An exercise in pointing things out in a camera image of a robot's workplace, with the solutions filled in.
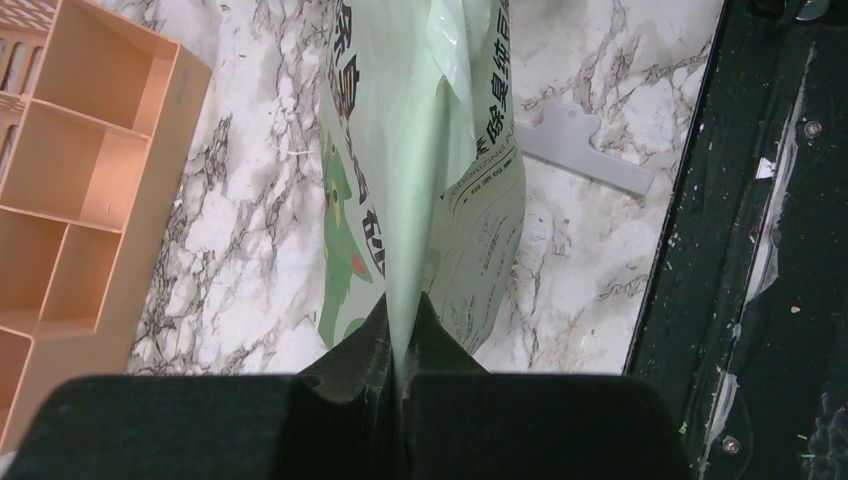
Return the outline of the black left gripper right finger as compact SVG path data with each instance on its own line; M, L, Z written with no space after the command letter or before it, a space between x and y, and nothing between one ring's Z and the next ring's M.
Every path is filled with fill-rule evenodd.
M629 376L491 373L422 296L406 353L412 479L689 479L666 402Z

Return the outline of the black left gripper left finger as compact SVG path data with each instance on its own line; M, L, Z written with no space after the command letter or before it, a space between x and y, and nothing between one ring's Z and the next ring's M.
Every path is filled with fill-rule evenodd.
M9 479L386 479L391 346L379 300L296 374L88 376L43 403Z

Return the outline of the green litter bag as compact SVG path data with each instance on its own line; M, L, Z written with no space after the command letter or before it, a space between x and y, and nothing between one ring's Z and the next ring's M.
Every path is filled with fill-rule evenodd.
M466 351L490 336L525 218L505 1L335 1L319 107L328 347L421 295Z

